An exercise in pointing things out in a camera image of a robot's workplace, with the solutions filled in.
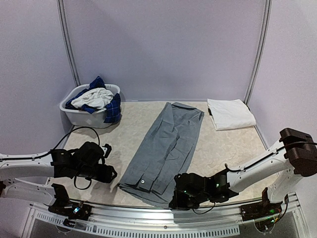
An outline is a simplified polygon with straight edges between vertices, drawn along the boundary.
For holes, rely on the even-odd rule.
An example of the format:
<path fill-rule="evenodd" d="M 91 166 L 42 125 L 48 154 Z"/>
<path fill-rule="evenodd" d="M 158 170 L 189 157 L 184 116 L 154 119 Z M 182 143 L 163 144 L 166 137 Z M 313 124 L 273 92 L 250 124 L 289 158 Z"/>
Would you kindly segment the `grey garment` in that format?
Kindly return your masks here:
<path fill-rule="evenodd" d="M 146 133 L 118 186 L 160 208 L 173 197 L 174 177 L 187 172 L 198 142 L 204 112 L 182 103 L 166 103 Z"/>

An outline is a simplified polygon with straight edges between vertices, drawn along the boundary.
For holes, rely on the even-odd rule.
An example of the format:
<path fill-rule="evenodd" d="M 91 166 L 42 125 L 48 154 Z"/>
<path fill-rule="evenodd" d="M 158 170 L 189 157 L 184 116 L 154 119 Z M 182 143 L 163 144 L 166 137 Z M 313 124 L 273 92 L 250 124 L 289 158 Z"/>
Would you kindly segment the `white and green raglan shirt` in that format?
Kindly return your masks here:
<path fill-rule="evenodd" d="M 216 131 L 241 129 L 256 125 L 254 115 L 240 99 L 207 99 L 207 105 Z"/>

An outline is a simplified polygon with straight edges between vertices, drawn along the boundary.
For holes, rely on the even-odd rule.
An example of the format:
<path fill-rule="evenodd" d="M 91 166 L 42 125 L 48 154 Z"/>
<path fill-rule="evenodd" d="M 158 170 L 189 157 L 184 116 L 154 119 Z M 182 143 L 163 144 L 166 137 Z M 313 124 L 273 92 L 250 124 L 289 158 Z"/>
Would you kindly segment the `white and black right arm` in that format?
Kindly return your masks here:
<path fill-rule="evenodd" d="M 206 201 L 226 202 L 275 173 L 280 173 L 279 178 L 268 188 L 268 197 L 256 206 L 260 216 L 267 216 L 274 210 L 275 202 L 289 193 L 298 181 L 317 173 L 317 144 L 309 134 L 285 128 L 280 132 L 280 139 L 260 156 L 235 169 L 225 167 L 211 177 L 195 173 L 177 174 L 168 206 L 189 210 L 199 208 Z"/>

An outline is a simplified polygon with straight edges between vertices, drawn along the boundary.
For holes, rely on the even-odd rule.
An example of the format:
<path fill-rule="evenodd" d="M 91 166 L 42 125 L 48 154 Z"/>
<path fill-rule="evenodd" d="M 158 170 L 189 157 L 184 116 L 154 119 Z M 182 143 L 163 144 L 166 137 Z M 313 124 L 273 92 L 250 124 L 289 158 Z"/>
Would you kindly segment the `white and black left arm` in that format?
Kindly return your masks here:
<path fill-rule="evenodd" d="M 65 187 L 53 183 L 39 184 L 27 181 L 27 178 L 84 178 L 88 182 L 111 183 L 117 172 L 105 160 L 111 152 L 111 146 L 100 146 L 94 142 L 85 142 L 80 148 L 65 150 L 52 149 L 33 155 L 0 156 L 0 196 L 54 206 L 63 215 L 70 215 L 73 203 Z"/>

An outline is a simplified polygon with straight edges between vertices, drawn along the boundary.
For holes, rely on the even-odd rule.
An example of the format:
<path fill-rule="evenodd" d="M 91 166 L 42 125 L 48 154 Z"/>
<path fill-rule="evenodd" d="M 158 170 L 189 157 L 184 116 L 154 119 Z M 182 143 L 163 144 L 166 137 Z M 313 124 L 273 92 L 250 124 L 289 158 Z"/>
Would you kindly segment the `white plastic laundry basket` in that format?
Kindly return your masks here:
<path fill-rule="evenodd" d="M 105 123 L 105 119 L 110 113 L 111 116 L 115 115 L 114 110 L 107 111 L 105 108 L 95 111 L 90 114 L 86 111 L 67 109 L 66 103 L 77 96 L 84 89 L 88 89 L 89 84 L 83 84 L 75 87 L 66 98 L 59 104 L 59 109 L 66 114 L 69 121 L 75 126 L 88 126 L 93 128 L 107 128 L 112 125 L 112 122 Z"/>

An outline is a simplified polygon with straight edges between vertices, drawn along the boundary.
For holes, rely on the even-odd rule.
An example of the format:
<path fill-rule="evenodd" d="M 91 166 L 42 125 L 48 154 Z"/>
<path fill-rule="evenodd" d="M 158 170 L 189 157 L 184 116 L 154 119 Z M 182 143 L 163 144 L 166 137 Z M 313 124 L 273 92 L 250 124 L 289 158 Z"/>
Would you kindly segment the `blue plaid garment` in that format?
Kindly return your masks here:
<path fill-rule="evenodd" d="M 95 88 L 105 88 L 105 89 L 111 91 L 113 93 L 113 95 L 114 95 L 112 101 L 109 104 L 107 104 L 104 108 L 107 111 L 114 110 L 115 115 L 111 116 L 110 113 L 108 113 L 108 116 L 105 119 L 105 123 L 112 122 L 112 124 L 114 124 L 114 123 L 119 122 L 120 119 L 121 119 L 120 88 L 117 85 L 114 85 L 114 84 L 106 84 L 100 76 L 97 76 L 95 80 L 93 80 L 91 83 L 89 83 L 89 88 L 88 89 L 84 89 L 77 96 L 75 96 L 74 98 L 69 100 L 66 103 L 66 108 L 67 109 L 73 109 L 73 110 L 86 111 L 86 112 L 88 112 L 90 114 L 94 113 L 95 111 L 98 111 L 98 109 L 91 108 L 91 107 L 86 106 L 86 105 L 84 105 L 83 108 L 79 108 L 79 109 L 76 109 L 75 107 L 73 107 L 71 105 L 71 101 L 73 99 L 76 99 L 79 96 L 81 96 L 82 94 L 84 94 L 85 92 L 87 92 L 88 90 L 95 89 Z"/>

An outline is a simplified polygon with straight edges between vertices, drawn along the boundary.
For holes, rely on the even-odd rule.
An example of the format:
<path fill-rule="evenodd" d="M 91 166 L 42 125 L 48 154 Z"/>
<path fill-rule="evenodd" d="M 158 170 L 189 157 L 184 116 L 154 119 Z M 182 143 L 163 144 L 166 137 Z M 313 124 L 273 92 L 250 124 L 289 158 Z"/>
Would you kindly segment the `white garment in basket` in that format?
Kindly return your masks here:
<path fill-rule="evenodd" d="M 114 95 L 105 88 L 95 88 L 88 90 L 81 96 L 71 101 L 71 105 L 76 109 L 83 108 L 84 105 L 95 109 L 102 109 L 109 104 Z"/>

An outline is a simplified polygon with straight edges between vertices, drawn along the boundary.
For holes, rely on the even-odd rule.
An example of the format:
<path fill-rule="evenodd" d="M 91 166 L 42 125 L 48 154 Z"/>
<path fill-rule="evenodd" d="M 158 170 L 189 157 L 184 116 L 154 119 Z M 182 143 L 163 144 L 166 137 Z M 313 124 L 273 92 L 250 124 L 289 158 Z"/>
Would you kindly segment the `aluminium front rail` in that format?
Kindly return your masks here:
<path fill-rule="evenodd" d="M 171 211 L 93 204 L 87 221 L 63 224 L 64 217 L 32 204 L 24 238 L 307 238 L 309 231 L 297 195 L 289 195 L 286 214 L 269 227 L 272 216 L 244 221 L 241 203 L 211 209 Z"/>

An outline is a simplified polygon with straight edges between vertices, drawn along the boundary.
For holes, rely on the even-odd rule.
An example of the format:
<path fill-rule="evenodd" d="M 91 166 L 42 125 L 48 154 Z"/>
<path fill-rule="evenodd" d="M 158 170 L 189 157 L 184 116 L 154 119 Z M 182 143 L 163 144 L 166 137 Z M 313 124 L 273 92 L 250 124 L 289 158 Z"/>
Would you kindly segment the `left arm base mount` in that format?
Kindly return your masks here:
<path fill-rule="evenodd" d="M 85 202 L 72 202 L 63 203 L 62 201 L 55 201 L 51 206 L 48 206 L 48 211 L 57 215 L 65 216 L 62 222 L 64 226 L 74 228 L 77 221 L 88 221 L 91 213 L 92 206 Z"/>

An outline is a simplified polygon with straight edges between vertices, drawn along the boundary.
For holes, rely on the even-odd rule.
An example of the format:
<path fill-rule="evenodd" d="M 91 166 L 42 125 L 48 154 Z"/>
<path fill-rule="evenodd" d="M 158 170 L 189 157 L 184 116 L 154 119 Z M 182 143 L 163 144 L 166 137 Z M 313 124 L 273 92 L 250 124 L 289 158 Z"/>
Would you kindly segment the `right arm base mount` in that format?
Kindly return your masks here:
<path fill-rule="evenodd" d="M 282 216 L 282 202 L 271 203 L 269 200 L 240 206 L 243 222 L 254 221 L 255 228 L 261 233 L 269 233 Z"/>

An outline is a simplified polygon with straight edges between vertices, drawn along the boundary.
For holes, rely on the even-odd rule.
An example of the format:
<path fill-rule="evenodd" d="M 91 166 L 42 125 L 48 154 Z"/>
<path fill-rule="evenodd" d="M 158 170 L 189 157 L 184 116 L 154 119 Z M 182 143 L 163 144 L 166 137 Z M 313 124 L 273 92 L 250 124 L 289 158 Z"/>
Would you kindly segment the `left aluminium corner post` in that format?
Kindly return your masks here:
<path fill-rule="evenodd" d="M 61 33 L 63 37 L 63 42 L 66 50 L 66 56 L 68 59 L 68 63 L 70 66 L 70 71 L 72 74 L 72 78 L 74 81 L 75 86 L 80 86 L 80 78 L 79 78 L 79 73 L 77 70 L 75 58 L 74 58 L 74 53 L 71 45 L 71 39 L 69 35 L 69 30 L 68 30 L 68 24 L 67 24 L 67 19 L 66 19 L 66 9 L 65 9 L 65 3 L 63 0 L 57 0 L 57 11 L 59 14 L 59 21 L 60 21 L 60 26 L 61 26 Z"/>

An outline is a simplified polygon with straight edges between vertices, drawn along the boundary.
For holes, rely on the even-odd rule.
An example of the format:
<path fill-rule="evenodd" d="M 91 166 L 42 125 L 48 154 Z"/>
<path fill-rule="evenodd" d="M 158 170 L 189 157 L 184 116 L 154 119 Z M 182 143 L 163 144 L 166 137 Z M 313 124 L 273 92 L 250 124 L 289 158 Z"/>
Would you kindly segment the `aluminium corner post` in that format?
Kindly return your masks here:
<path fill-rule="evenodd" d="M 70 66 L 70 71 L 72 74 L 72 78 L 74 81 L 75 86 L 80 86 L 80 78 L 79 78 L 79 73 L 77 70 L 75 58 L 74 58 L 74 53 L 71 45 L 71 39 L 69 35 L 69 30 L 68 30 L 68 24 L 67 24 L 67 19 L 66 19 L 66 9 L 65 9 L 65 3 L 63 0 L 57 0 L 57 11 L 59 14 L 59 21 L 60 21 L 60 26 L 61 26 L 61 33 L 63 37 L 63 42 L 66 50 L 66 56 L 68 59 L 68 63 Z"/>
<path fill-rule="evenodd" d="M 259 36 L 259 42 L 256 50 L 256 58 L 254 61 L 250 81 L 246 90 L 246 94 L 244 97 L 244 103 L 246 105 L 249 104 L 253 89 L 255 87 L 255 82 L 257 78 L 257 74 L 260 68 L 261 64 L 261 59 L 262 55 L 264 52 L 264 46 L 265 46 L 265 41 L 266 41 L 266 36 L 267 36 L 267 31 L 268 31 L 268 26 L 269 26 L 269 19 L 270 19 L 270 12 L 271 12 L 271 7 L 272 7 L 272 1 L 271 0 L 266 0 L 265 5 L 264 5 L 264 12 L 263 12 L 263 18 L 262 18 L 262 24 L 261 24 L 261 29 L 260 29 L 260 36 Z"/>

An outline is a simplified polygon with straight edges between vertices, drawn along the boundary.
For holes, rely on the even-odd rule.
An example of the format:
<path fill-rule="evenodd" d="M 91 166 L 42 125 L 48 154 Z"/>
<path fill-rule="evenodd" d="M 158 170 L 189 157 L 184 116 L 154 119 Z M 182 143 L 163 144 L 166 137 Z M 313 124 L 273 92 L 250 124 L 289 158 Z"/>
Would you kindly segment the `right aluminium corner post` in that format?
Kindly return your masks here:
<path fill-rule="evenodd" d="M 263 12 L 263 18 L 262 18 L 262 24 L 261 24 L 261 29 L 260 29 L 260 36 L 259 36 L 259 42 L 256 50 L 256 58 L 254 61 L 250 81 L 246 90 L 246 94 L 244 97 L 244 103 L 246 105 L 249 104 L 253 89 L 255 87 L 255 82 L 257 78 L 257 74 L 260 68 L 261 64 L 261 59 L 262 55 L 264 52 L 264 46 L 265 46 L 265 41 L 266 41 L 266 36 L 267 36 L 267 31 L 268 31 L 268 26 L 269 26 L 269 19 L 270 19 L 270 12 L 271 12 L 271 7 L 272 7 L 272 1 L 271 0 L 266 0 L 265 5 L 264 5 L 264 12 Z"/>

